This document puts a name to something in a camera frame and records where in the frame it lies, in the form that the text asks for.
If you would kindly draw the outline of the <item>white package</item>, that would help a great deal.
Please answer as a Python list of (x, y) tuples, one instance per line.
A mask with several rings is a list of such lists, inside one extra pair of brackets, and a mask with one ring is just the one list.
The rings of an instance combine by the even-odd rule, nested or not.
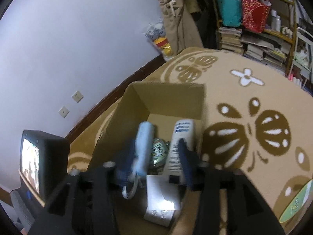
[(146, 221), (169, 227), (174, 213), (180, 210), (179, 186), (168, 183), (163, 175), (146, 177), (147, 209)]

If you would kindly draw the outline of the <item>white tube with blue text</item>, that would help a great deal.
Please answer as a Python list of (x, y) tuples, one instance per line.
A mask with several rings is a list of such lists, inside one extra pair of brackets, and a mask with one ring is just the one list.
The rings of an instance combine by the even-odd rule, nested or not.
[(192, 119), (181, 119), (175, 123), (168, 156), (163, 168), (166, 181), (172, 184), (185, 183), (183, 169), (179, 157), (179, 141), (184, 140), (188, 150), (193, 150), (195, 138), (195, 122)]

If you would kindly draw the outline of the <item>green cartoon earbuds case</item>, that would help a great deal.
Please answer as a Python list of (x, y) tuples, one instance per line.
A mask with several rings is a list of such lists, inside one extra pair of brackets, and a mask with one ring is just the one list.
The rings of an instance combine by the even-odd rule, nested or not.
[(154, 138), (149, 163), (150, 169), (156, 169), (165, 164), (169, 151), (169, 146), (169, 141), (165, 142), (163, 139)]

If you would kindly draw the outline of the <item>light blue cylindrical device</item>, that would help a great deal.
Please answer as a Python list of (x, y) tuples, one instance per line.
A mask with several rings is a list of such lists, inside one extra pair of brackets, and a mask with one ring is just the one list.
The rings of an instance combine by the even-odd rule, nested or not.
[(130, 190), (127, 185), (122, 188), (122, 196), (129, 200), (134, 197), (140, 180), (145, 180), (151, 158), (152, 145), (154, 139), (154, 126), (148, 121), (141, 122), (134, 142), (134, 157), (130, 165), (130, 175), (128, 182), (132, 184)]

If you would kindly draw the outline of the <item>brown cardboard box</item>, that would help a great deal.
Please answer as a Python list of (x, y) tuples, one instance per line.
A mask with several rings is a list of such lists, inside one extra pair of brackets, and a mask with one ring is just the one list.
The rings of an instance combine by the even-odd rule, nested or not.
[(243, 175), (249, 141), (241, 116), (202, 129), (205, 87), (191, 83), (130, 84), (95, 146), (89, 168), (115, 159), (121, 234), (219, 234), (220, 192), (227, 192), (227, 234), (247, 232)]

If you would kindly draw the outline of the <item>black monitor with screen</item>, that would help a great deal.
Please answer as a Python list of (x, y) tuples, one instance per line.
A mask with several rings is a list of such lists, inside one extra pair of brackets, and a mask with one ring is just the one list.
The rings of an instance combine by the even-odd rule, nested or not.
[(21, 137), (19, 175), (16, 191), (25, 205), (42, 209), (54, 189), (67, 176), (70, 143), (41, 130), (24, 130)]

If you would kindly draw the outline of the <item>round green white fan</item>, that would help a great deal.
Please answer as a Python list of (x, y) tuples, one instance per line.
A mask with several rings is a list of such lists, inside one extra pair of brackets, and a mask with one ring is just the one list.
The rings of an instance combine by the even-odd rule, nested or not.
[(286, 207), (279, 218), (279, 223), (285, 223), (292, 219), (305, 205), (309, 196), (312, 194), (312, 179), (308, 181), (296, 194), (294, 199)]

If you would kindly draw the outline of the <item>brown beige patterned rug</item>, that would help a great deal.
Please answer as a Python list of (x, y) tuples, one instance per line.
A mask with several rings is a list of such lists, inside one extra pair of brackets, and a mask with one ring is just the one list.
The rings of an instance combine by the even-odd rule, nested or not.
[(190, 118), (195, 147), (218, 169), (240, 169), (279, 218), (312, 181), (312, 97), (273, 69), (224, 50), (189, 48), (120, 100), (71, 145), (68, 167), (107, 161), (149, 121), (166, 141)]

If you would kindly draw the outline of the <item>beige hanging clothes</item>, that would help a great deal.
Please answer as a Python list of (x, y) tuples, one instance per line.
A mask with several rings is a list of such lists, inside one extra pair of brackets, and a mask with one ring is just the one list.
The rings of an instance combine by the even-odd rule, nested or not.
[(174, 55), (186, 48), (203, 48), (200, 33), (185, 0), (158, 0), (165, 35)]

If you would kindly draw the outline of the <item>yellow wooden shelf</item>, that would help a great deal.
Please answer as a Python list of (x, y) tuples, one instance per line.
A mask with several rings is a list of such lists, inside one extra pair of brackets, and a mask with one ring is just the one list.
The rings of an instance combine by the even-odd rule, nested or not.
[(213, 0), (218, 47), (284, 73), (296, 45), (295, 0)]

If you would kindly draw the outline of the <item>red patterned bag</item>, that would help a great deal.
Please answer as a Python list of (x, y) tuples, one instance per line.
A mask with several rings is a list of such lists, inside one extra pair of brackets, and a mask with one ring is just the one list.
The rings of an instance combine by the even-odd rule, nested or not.
[(242, 23), (245, 29), (262, 33), (271, 8), (271, 0), (241, 0)]

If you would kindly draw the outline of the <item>teal storage bag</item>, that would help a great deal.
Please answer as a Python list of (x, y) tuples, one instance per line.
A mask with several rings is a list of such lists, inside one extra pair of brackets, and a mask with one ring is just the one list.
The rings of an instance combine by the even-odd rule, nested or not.
[(242, 22), (241, 0), (217, 0), (223, 25), (239, 27)]

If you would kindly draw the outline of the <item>beige wall outlet lower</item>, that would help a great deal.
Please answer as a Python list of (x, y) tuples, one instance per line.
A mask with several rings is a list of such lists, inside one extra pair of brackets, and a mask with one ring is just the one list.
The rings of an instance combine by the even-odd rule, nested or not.
[(65, 118), (68, 114), (69, 114), (69, 110), (63, 106), (60, 108), (59, 112), (58, 112), (63, 118)]

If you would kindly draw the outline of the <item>beige wall outlet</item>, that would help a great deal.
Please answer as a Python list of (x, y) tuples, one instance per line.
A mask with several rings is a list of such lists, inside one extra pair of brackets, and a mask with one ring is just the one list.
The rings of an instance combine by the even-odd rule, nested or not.
[(73, 95), (72, 99), (76, 102), (79, 103), (82, 99), (84, 98), (83, 94), (77, 90)]
[(63, 118), (65, 118), (68, 114), (69, 114), (69, 110), (63, 106), (60, 108), (59, 112), (58, 112)]

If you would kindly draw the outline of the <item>beige wall outlet upper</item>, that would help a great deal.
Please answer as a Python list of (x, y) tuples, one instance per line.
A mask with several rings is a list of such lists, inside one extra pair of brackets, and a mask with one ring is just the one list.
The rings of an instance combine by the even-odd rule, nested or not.
[(72, 99), (76, 102), (79, 103), (82, 99), (84, 98), (83, 94), (77, 90), (73, 95)]

